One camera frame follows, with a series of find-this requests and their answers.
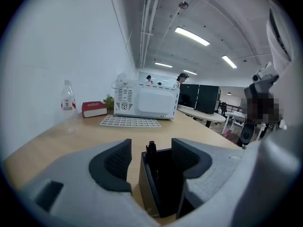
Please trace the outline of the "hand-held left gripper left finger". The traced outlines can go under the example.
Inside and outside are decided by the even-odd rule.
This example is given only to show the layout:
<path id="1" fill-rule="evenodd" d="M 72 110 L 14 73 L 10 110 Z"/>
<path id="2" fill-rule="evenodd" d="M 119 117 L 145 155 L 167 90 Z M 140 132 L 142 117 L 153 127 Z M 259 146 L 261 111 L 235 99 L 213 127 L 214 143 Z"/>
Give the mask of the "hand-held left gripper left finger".
<path id="1" fill-rule="evenodd" d="M 42 227 L 159 227 L 127 182 L 132 141 L 64 155 L 30 180 L 22 203 Z"/>

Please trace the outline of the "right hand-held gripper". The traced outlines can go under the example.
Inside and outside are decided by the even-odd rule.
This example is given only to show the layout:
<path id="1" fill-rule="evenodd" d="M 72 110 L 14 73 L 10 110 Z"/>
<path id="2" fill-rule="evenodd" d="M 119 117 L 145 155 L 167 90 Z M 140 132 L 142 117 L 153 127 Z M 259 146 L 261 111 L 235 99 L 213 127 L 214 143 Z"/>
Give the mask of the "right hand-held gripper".
<path id="1" fill-rule="evenodd" d="M 252 83 L 244 89 L 246 99 L 273 99 L 269 90 L 278 78 L 273 63 L 269 61 L 251 77 Z"/>

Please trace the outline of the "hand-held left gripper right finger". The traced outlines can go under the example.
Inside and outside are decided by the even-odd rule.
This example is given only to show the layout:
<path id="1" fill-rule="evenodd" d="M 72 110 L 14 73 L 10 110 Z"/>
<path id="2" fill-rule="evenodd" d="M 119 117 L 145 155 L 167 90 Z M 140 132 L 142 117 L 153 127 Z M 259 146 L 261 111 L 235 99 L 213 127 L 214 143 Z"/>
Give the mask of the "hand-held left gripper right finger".
<path id="1" fill-rule="evenodd" d="M 228 185 L 244 152 L 177 138 L 171 149 L 183 186 L 177 219 L 167 227 L 231 227 L 239 197 Z"/>

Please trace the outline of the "small black box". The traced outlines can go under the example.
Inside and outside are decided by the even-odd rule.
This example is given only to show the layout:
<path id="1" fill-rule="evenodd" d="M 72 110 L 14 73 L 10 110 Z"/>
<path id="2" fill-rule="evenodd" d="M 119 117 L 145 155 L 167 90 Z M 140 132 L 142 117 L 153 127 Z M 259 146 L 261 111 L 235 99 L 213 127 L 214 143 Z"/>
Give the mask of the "small black box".
<path id="1" fill-rule="evenodd" d="M 141 154 L 139 188 L 146 212 L 153 218 L 166 218 L 178 211 L 183 176 L 177 169 L 171 149 L 156 153 L 157 171 L 152 171 L 147 152 Z"/>

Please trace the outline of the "black pen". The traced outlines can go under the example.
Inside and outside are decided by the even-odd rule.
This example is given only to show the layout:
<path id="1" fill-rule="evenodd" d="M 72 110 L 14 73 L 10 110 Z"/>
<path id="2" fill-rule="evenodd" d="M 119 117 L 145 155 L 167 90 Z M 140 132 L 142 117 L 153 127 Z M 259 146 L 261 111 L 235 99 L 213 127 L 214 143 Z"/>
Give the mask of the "black pen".
<path id="1" fill-rule="evenodd" d="M 150 168 L 153 179 L 158 179 L 159 164 L 156 144 L 154 141 L 149 141 L 149 144 L 146 146 L 146 161 Z"/>

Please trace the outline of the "person in white shirt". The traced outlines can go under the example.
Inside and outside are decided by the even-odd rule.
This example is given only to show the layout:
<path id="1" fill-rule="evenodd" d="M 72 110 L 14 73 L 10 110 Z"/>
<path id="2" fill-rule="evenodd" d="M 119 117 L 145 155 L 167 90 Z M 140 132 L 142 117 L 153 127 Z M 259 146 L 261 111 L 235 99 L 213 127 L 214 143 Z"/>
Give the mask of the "person in white shirt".
<path id="1" fill-rule="evenodd" d="M 270 88 L 287 127 L 303 125 L 303 43 L 278 0 L 269 0 L 267 38 L 279 78 Z"/>

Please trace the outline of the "white desk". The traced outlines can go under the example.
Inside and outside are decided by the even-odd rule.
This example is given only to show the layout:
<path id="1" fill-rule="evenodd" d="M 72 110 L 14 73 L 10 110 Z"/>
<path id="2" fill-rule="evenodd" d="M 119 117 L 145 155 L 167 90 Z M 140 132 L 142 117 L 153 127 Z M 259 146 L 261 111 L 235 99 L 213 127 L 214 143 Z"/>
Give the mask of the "white desk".
<path id="1" fill-rule="evenodd" d="M 223 130 L 222 135 L 227 136 L 231 131 L 233 131 L 234 126 L 237 125 L 236 121 L 238 121 L 240 124 L 239 126 L 243 126 L 246 121 L 245 114 L 241 112 L 227 112 L 225 114 L 227 116 Z"/>

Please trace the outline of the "black office chair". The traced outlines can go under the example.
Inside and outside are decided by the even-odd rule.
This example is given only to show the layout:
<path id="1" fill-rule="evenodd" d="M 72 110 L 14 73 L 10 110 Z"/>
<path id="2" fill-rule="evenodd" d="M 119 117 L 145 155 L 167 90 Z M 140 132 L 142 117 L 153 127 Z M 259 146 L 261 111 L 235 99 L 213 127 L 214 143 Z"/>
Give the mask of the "black office chair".
<path id="1" fill-rule="evenodd" d="M 241 134 L 240 134 L 240 140 L 241 140 L 241 147 L 246 147 L 251 139 L 253 138 L 255 134 L 256 125 L 250 122 L 247 122 L 243 125 Z"/>

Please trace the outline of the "round beige table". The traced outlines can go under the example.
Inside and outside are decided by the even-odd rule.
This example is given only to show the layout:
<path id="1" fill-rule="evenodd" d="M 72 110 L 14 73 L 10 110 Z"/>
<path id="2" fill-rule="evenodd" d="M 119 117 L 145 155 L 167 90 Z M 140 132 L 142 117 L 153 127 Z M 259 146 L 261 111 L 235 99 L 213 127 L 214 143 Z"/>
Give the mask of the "round beige table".
<path id="1" fill-rule="evenodd" d="M 185 115 L 193 117 L 194 120 L 196 120 L 196 119 L 205 120 L 206 121 L 205 126 L 207 128 L 210 127 L 211 122 L 225 122 L 226 121 L 225 117 L 220 114 L 217 114 L 217 113 L 207 114 L 207 113 L 203 113 L 203 112 L 197 111 L 191 107 L 187 107 L 187 106 L 183 106 L 183 105 L 178 105 L 177 110 L 179 110 L 180 112 L 182 112 Z"/>

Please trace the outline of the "black monitor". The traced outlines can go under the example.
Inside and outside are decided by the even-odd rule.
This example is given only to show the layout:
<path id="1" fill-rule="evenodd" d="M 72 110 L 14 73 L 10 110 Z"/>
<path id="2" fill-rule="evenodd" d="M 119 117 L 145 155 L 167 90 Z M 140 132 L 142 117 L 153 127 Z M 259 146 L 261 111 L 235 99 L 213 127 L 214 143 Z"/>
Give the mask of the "black monitor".
<path id="1" fill-rule="evenodd" d="M 219 107 L 221 89 L 219 86 L 200 85 L 197 95 L 196 110 L 213 114 Z"/>
<path id="2" fill-rule="evenodd" d="M 178 104 L 195 108 L 198 96 L 199 85 L 197 84 L 181 84 Z"/>

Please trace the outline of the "clear plastic water bottle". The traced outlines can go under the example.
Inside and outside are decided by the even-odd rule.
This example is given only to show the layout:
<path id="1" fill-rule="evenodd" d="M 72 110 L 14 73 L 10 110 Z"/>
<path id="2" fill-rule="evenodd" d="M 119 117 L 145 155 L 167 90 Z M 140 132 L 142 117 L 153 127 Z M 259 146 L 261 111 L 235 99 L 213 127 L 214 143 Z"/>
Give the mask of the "clear plastic water bottle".
<path id="1" fill-rule="evenodd" d="M 64 81 L 64 87 L 62 90 L 61 110 L 67 132 L 74 133 L 76 131 L 78 112 L 76 109 L 75 95 L 72 90 L 72 83 L 67 79 Z"/>

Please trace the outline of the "red hardcover book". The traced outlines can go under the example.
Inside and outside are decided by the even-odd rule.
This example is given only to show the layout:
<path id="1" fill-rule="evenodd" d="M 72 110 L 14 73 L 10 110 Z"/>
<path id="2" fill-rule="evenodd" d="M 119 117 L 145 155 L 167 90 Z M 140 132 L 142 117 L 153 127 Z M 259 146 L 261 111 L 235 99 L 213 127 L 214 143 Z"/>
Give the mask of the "red hardcover book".
<path id="1" fill-rule="evenodd" d="M 107 106 L 101 101 L 82 103 L 82 115 L 84 118 L 90 118 L 107 114 Z"/>

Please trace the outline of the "white grid rack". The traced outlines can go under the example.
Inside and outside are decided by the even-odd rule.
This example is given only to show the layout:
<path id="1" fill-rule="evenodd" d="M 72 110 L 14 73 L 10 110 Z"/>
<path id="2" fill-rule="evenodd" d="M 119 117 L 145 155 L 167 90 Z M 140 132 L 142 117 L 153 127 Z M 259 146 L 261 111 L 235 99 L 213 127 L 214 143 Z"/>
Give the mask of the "white grid rack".
<path id="1" fill-rule="evenodd" d="M 155 119 L 122 117 L 107 115 L 100 126 L 123 127 L 123 128 L 160 128 L 161 125 Z"/>

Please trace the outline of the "small green plant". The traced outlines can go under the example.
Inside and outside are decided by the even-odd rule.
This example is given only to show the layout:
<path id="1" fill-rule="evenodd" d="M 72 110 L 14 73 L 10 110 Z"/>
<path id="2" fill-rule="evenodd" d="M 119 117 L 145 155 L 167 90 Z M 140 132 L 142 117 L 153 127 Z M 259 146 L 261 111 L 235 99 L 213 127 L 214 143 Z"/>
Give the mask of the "small green plant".
<path id="1" fill-rule="evenodd" d="M 105 99 L 103 99 L 103 103 L 106 105 L 107 110 L 114 110 L 114 98 L 110 94 L 106 95 Z"/>

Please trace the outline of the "white microwave oven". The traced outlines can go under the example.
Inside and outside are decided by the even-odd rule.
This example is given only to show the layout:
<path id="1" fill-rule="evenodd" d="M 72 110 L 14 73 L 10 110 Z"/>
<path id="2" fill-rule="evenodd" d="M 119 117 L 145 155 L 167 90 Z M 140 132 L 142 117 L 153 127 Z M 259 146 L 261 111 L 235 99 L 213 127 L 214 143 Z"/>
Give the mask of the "white microwave oven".
<path id="1" fill-rule="evenodd" d="M 117 79 L 114 114 L 119 116 L 173 120 L 180 90 L 134 80 Z"/>

